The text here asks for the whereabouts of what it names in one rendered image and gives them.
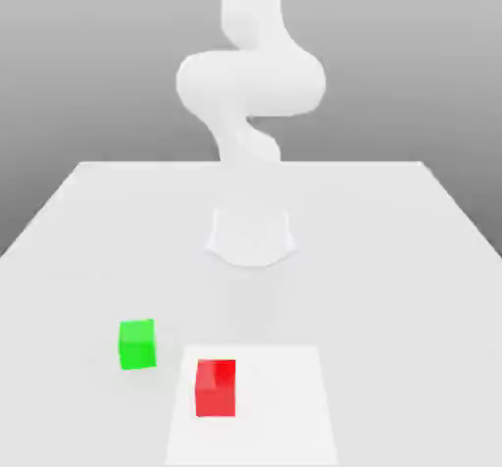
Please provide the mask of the small green cube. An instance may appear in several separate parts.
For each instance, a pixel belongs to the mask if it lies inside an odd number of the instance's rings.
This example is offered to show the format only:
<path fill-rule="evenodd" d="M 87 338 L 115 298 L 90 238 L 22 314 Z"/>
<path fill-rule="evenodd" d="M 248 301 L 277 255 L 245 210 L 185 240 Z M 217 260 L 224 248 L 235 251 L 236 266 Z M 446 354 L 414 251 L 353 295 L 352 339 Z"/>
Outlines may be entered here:
<path fill-rule="evenodd" d="M 120 321 L 118 353 L 123 370 L 157 366 L 157 343 L 153 319 Z"/>

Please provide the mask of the small red cube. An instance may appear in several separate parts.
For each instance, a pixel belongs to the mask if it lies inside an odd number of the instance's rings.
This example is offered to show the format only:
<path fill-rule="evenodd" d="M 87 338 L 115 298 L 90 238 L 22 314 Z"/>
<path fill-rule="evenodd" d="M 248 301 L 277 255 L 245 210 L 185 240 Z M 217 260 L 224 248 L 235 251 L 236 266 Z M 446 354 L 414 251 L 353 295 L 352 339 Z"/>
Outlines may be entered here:
<path fill-rule="evenodd" d="M 195 379 L 197 417 L 234 417 L 236 361 L 199 359 Z"/>

